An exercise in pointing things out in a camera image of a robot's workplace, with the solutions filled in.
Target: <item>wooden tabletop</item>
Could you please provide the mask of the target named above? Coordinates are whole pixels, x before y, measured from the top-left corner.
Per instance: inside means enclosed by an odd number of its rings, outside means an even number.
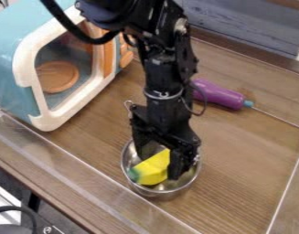
[[[136,61],[68,123],[42,133],[72,155],[50,150],[51,144],[27,132],[0,129],[0,167],[90,232],[267,230],[299,156],[299,75],[203,42],[195,41],[194,49],[199,76],[245,92],[257,110],[233,112],[210,105],[202,118],[193,117],[203,170],[175,200],[148,203],[126,189],[120,154],[131,129],[123,102],[144,103]],[[11,135],[20,146],[15,150],[7,147]],[[19,148],[28,153],[20,155]]]

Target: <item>yellow sponge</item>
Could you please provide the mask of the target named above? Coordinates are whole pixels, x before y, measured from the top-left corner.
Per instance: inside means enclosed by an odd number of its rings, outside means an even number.
[[[156,185],[167,179],[168,164],[170,150],[164,149],[162,152],[132,167],[127,172],[127,175],[131,180],[140,185]]]

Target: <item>stainless steel bowl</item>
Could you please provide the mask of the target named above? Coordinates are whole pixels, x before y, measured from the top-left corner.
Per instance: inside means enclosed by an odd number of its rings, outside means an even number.
[[[156,152],[162,151],[164,147],[160,145]],[[191,170],[186,172],[178,181],[164,180],[155,186],[142,186],[135,183],[127,175],[130,168],[142,162],[135,152],[134,141],[130,141],[122,151],[122,170],[128,180],[130,187],[134,191],[146,198],[156,198],[159,200],[170,200],[180,195],[191,186],[193,181],[199,175],[202,162],[198,160]]]

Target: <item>purple tool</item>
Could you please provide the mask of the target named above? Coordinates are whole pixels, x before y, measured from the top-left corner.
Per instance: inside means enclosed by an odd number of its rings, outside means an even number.
[[[234,110],[239,110],[242,107],[253,107],[253,101],[246,100],[243,94],[239,92],[227,90],[205,79],[195,79],[193,84],[203,90],[207,96],[207,102],[217,103]],[[198,90],[194,91],[193,97],[199,101],[205,100]]]

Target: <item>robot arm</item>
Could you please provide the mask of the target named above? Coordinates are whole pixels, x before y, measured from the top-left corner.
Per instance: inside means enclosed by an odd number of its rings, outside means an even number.
[[[171,150],[167,176],[178,180],[198,160],[201,146],[189,123],[198,58],[183,10],[172,0],[78,0],[76,8],[91,23],[110,31],[107,40],[119,31],[135,38],[147,98],[147,106],[130,107],[135,149],[146,160],[155,145],[164,145]]]

